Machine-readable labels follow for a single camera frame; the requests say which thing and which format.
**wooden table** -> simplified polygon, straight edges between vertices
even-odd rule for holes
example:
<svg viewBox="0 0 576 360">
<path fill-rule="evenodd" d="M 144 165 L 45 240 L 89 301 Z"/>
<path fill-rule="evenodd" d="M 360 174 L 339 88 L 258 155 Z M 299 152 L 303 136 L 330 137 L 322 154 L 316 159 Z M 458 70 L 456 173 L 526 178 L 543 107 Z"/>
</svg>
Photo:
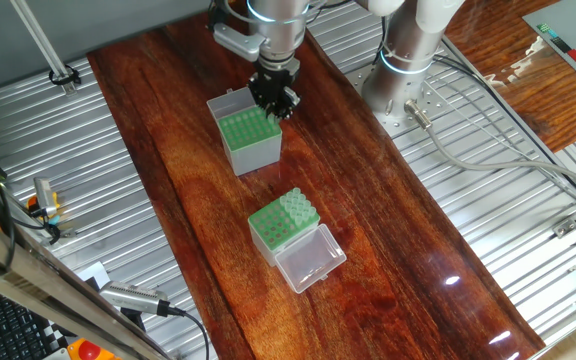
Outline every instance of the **wooden table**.
<svg viewBox="0 0 576 360">
<path fill-rule="evenodd" d="M 576 71 L 522 16 L 556 2 L 466 0 L 446 32 L 555 152 L 576 141 Z"/>
<path fill-rule="evenodd" d="M 254 69 L 206 22 L 88 58 L 222 359 L 526 359 L 544 346 L 311 36 L 281 161 L 236 177 L 206 101 Z M 300 295 L 247 225 L 293 187 L 348 256 Z"/>
</svg>

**open box lid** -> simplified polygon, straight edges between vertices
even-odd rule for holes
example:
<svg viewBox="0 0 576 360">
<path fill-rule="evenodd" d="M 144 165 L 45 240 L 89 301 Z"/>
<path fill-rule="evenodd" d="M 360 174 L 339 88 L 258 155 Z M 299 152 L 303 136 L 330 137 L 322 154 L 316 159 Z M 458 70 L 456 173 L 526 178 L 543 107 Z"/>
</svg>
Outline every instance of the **open box lid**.
<svg viewBox="0 0 576 360">
<path fill-rule="evenodd" d="M 346 254 L 325 224 L 302 235 L 275 256 L 290 287 L 302 293 L 346 261 Z"/>
</svg>

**glossy wood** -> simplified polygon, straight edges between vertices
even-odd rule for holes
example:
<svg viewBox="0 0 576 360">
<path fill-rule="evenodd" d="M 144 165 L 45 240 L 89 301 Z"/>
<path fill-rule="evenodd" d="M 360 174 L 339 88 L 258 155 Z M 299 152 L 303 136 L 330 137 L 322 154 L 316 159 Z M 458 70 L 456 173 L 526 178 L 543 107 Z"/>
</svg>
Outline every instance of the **glossy wood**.
<svg viewBox="0 0 576 360">
<path fill-rule="evenodd" d="M 446 32 L 555 152 L 576 141 L 576 71 L 522 16 L 556 2 L 466 0 Z"/>
<path fill-rule="evenodd" d="M 544 346 L 310 35 L 281 161 L 236 177 L 206 101 L 254 70 L 206 21 L 88 58 L 222 359 L 526 359 Z M 247 225 L 293 187 L 348 256 L 301 295 Z"/>
</svg>

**white plastic box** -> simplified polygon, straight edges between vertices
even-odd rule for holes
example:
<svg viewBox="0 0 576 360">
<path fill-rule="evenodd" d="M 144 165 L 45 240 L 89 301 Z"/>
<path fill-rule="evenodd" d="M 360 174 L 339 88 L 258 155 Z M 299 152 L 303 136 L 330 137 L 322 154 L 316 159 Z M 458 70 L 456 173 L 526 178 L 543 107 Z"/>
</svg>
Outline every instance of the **white plastic box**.
<svg viewBox="0 0 576 360">
<path fill-rule="evenodd" d="M 207 102 L 235 175 L 276 163 L 281 155 L 281 128 L 266 119 L 250 89 L 243 88 Z"/>
<path fill-rule="evenodd" d="M 319 214 L 295 188 L 248 218 L 252 240 L 270 266 L 302 293 L 346 261 Z"/>
</svg>

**red button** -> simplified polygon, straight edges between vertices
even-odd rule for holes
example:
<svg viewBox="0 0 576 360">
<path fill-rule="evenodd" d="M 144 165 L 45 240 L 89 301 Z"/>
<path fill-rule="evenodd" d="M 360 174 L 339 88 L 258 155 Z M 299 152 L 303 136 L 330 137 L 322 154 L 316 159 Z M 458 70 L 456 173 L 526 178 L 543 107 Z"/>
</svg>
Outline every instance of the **red button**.
<svg viewBox="0 0 576 360">
<path fill-rule="evenodd" d="M 79 347 L 81 360 L 95 360 L 101 354 L 101 348 L 90 341 L 84 341 Z"/>
</svg>

